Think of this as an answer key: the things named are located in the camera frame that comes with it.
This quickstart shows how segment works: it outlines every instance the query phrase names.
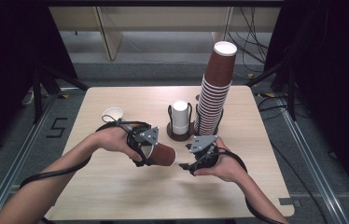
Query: wire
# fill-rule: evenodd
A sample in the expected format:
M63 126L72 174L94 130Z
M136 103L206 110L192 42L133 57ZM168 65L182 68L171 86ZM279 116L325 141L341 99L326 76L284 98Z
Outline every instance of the wire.
M257 39L257 35L256 35L256 26L255 26L255 23L254 23L254 15L255 15L256 8L255 7L251 7L251 24L249 23L247 17L245 16L243 9L241 7L240 7L240 9L241 9L242 15L244 16L244 20L246 21L247 27L249 28L249 33L247 35L246 42L244 43L244 45L247 42L249 42L248 41L248 37L252 36L253 39L257 43L258 51L259 51L259 53L260 53L260 55L262 57L262 60L265 62L266 54L265 54L264 50L262 49L261 44L259 43L259 41Z
M276 150L277 153L283 158L283 160L287 163L288 167L291 169L291 171L294 173L294 175L297 177L297 179L301 182L305 190L308 192L309 196L311 196L312 200L314 201L314 204L316 205L317 209L320 212L320 215L323 218L324 223L328 223L326 215L323 212L322 207L317 202L317 199L314 197L312 192L309 190L309 188L306 186L305 182L300 177L300 174L295 170L294 166L290 163L290 161L287 159L287 157L279 150L279 148L273 143L273 141L270 139L272 147Z

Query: cable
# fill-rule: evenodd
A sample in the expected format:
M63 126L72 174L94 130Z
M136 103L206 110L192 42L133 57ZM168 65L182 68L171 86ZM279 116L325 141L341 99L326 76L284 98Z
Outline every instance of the cable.
M283 158L283 160L287 163L288 167L291 169L291 171L294 173L294 175L297 177L297 179L301 182L305 190L308 192L309 196L311 196L312 200L314 201L314 204L316 205L317 209L320 212L320 215L323 218L324 223L328 223L326 215L323 212L322 207L320 204L317 202L317 199L314 197L312 192L309 190L309 188L306 186L305 182L302 180L300 177L300 174L295 170L294 166L289 162L289 160L286 158L286 156L279 150L279 148L273 143L273 141L270 139L272 147L276 150L277 153Z

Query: brown paper cup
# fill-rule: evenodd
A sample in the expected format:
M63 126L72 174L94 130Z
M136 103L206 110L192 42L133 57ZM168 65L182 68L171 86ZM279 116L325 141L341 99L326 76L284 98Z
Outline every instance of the brown paper cup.
M147 158L154 165L171 166L175 162L175 150L158 143L152 148L150 156Z
M230 42L215 43L204 73L204 78L210 85L225 87L231 84L236 51L236 46Z

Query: wooden tabletop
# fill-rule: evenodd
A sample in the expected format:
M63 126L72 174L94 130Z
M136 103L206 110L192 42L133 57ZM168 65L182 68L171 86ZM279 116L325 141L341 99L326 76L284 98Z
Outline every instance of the wooden tabletop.
M179 163L193 163L186 144L167 132L168 105L186 100L193 106L201 86L90 88L78 112L64 152L103 125L102 113L112 106L124 111L128 121L144 121L160 127L160 143L176 150L170 167L136 167L124 154L99 149L90 163L78 171L46 217L52 220L121 220L252 217L244 195L233 184L214 176L192 176ZM224 104L219 136L239 155L273 204L286 217L293 205L280 205L289 198L256 102L246 86L231 86Z

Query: small white cup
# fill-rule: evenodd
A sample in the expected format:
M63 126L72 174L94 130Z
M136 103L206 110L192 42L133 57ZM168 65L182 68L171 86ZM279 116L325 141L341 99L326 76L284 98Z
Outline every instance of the small white cup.
M110 108L107 108L105 112L103 112L102 120L104 122L115 121L115 120L121 119L123 115L124 115L124 112L122 111L121 108L110 107Z
M188 131L188 103L182 100L172 106L172 125L175 134L185 134Z

